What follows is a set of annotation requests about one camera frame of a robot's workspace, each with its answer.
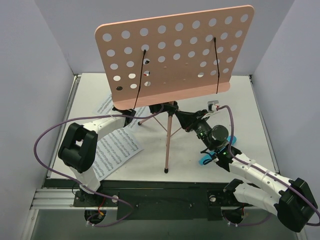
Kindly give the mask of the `pink music stand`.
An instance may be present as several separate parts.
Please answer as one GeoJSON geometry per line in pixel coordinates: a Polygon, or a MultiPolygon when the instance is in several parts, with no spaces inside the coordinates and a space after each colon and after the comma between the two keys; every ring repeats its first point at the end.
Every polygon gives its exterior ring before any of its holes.
{"type": "Polygon", "coordinates": [[[100,25],[94,36],[114,106],[228,91],[254,14],[253,6],[242,5],[100,25]]]}

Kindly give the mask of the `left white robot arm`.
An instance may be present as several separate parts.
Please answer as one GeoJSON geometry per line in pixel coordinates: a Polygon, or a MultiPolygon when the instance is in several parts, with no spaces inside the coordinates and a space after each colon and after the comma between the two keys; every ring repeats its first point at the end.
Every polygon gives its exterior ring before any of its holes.
{"type": "Polygon", "coordinates": [[[86,192],[85,200],[92,206],[99,205],[103,193],[93,169],[98,141],[117,129],[129,125],[136,115],[134,109],[111,110],[111,117],[99,117],[89,122],[70,124],[58,151],[58,157],[80,181],[79,187],[86,192]]]}

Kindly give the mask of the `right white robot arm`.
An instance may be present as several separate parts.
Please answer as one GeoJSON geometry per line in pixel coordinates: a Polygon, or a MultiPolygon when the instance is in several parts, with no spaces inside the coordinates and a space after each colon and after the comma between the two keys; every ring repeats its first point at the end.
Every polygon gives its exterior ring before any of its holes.
{"type": "Polygon", "coordinates": [[[219,167],[240,179],[232,180],[223,192],[224,201],[230,205],[237,202],[252,205],[275,215],[289,230],[299,233],[310,222],[313,215],[319,215],[317,202],[306,181],[292,180],[259,165],[232,145],[234,130],[223,125],[211,127],[207,120],[213,111],[176,111],[175,115],[186,132],[195,132],[210,156],[219,167]]]}

